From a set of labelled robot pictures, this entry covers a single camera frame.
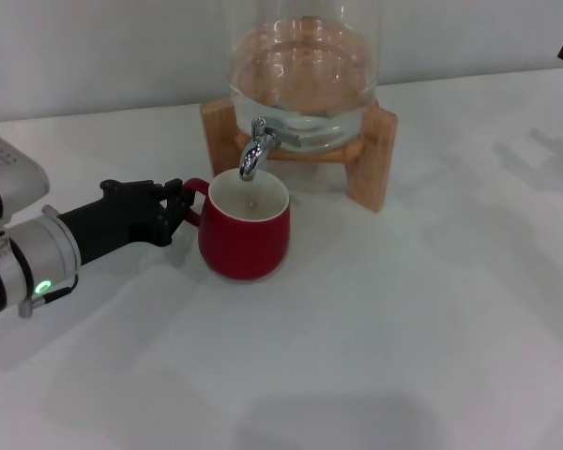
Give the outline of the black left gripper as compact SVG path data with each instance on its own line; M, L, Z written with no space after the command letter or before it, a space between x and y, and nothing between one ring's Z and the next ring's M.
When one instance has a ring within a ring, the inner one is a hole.
M132 243L167 247L190 210L178 196L182 186L179 178L164 185L152 180L104 180L99 184L100 200L58 218L71 232L82 265ZM165 205L157 200L166 200Z

